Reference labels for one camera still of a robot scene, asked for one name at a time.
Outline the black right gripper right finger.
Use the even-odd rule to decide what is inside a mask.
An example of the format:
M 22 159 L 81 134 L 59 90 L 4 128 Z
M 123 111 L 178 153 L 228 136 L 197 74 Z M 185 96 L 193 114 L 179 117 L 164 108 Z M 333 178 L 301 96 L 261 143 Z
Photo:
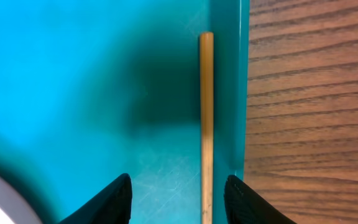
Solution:
M 235 175 L 227 177 L 224 204 L 228 224 L 295 224 Z

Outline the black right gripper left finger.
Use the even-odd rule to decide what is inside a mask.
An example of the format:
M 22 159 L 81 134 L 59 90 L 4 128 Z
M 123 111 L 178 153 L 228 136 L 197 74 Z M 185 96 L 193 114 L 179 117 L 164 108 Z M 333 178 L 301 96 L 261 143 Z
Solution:
M 132 183 L 123 173 L 60 224 L 129 224 Z

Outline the large white plate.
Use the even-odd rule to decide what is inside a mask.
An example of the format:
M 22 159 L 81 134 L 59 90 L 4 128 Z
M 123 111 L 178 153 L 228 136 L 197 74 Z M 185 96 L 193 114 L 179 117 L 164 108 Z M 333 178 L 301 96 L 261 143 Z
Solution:
M 0 224 L 42 224 L 27 200 L 0 177 Z

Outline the wooden chopstick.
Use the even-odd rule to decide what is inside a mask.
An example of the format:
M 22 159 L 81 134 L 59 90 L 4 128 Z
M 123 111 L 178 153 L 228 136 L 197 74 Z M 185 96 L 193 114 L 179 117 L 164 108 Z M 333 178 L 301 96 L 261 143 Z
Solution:
M 201 222 L 213 223 L 214 35 L 200 35 Z

